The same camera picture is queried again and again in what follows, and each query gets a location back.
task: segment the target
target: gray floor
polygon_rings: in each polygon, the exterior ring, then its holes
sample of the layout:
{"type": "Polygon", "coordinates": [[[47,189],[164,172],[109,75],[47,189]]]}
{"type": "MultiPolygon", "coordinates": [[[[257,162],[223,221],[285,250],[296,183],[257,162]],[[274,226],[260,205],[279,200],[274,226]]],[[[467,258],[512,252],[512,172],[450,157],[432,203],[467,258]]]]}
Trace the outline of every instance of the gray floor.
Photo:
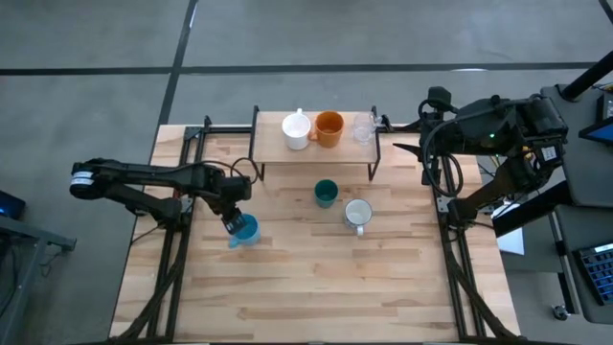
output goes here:
{"type": "MultiPolygon", "coordinates": [[[[188,0],[0,0],[0,68],[171,66],[188,0]]],[[[201,0],[184,65],[593,61],[612,46],[597,0],[201,0]]],[[[456,105],[525,97],[581,71],[182,76],[171,124],[246,124],[251,108],[363,109],[416,119],[427,87],[456,105]]],[[[73,162],[147,162],[168,76],[0,77],[0,189],[25,220],[79,239],[40,278],[21,343],[104,339],[134,218],[68,194],[73,162]]],[[[534,231],[542,225],[531,225],[534,231]]],[[[556,277],[508,271],[520,328],[535,340],[606,343],[613,328],[553,321],[556,277]]]]}

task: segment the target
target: keyboard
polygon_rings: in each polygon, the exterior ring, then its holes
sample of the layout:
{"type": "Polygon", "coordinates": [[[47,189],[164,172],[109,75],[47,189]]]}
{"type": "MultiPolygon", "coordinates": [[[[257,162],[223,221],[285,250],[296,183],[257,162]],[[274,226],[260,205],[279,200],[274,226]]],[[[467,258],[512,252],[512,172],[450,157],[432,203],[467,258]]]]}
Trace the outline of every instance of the keyboard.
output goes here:
{"type": "Polygon", "coordinates": [[[581,249],[575,254],[598,303],[613,304],[613,243],[581,249]]]}

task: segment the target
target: wooden shelf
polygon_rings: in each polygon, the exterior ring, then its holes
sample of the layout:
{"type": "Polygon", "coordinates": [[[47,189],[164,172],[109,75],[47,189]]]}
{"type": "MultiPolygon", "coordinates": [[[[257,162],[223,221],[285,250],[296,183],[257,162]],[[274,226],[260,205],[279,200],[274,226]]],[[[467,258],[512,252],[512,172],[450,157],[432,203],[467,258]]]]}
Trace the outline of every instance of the wooden shelf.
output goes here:
{"type": "MultiPolygon", "coordinates": [[[[283,163],[337,163],[337,164],[371,164],[377,159],[376,142],[373,138],[368,145],[362,145],[353,139],[353,119],[359,113],[370,111],[339,111],[345,120],[341,140],[334,148],[321,147],[311,142],[305,149],[294,150],[287,147],[281,127],[285,116],[294,111],[260,111],[257,113],[256,129],[253,138],[253,160],[263,164],[283,163]]],[[[305,111],[304,114],[314,125],[315,118],[321,111],[305,111]]]]}

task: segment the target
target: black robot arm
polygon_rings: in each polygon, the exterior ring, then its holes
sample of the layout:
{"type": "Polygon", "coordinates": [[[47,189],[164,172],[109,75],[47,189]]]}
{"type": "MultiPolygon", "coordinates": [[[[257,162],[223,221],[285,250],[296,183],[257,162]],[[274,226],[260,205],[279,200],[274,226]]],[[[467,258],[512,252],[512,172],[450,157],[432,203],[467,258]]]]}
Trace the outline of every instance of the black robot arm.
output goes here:
{"type": "Polygon", "coordinates": [[[181,195],[199,196],[221,216],[230,234],[244,225],[237,202],[251,198],[248,176],[228,177],[223,169],[204,162],[158,167],[96,158],[75,163],[72,176],[73,196],[90,200],[105,197],[122,203],[132,213],[149,213],[163,225],[181,220],[181,195]],[[157,198],[126,184],[172,187],[176,192],[173,197],[157,198]]]}
{"type": "Polygon", "coordinates": [[[479,209],[503,196],[526,194],[542,187],[562,163],[568,127],[551,100],[540,95],[524,100],[492,96],[458,109],[451,105],[447,90],[432,87],[418,113],[420,119],[407,128],[420,133],[420,146],[395,145],[418,156],[424,167],[424,184],[451,198],[447,204],[448,221],[454,227],[466,227],[479,209]],[[424,112],[425,105],[434,111],[424,112]],[[447,112],[455,117],[445,120],[447,112]],[[439,187],[438,160],[453,158],[452,154],[504,155],[507,160],[498,167],[491,182],[466,198],[457,198],[463,184],[457,160],[452,159],[460,176],[456,190],[439,187]]]}

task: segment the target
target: white mug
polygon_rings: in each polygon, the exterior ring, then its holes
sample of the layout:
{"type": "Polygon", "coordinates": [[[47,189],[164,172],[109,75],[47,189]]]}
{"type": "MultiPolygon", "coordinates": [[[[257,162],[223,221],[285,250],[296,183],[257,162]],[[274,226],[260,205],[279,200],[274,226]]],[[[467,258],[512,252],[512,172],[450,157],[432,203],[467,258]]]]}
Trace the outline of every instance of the white mug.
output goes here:
{"type": "Polygon", "coordinates": [[[371,221],[373,208],[366,200],[354,199],[345,207],[345,223],[355,229],[357,236],[364,235],[364,225],[371,221]]]}
{"type": "Polygon", "coordinates": [[[303,114],[303,109],[287,115],[282,123],[285,144],[292,150],[302,150],[308,145],[310,120],[303,114]]]}

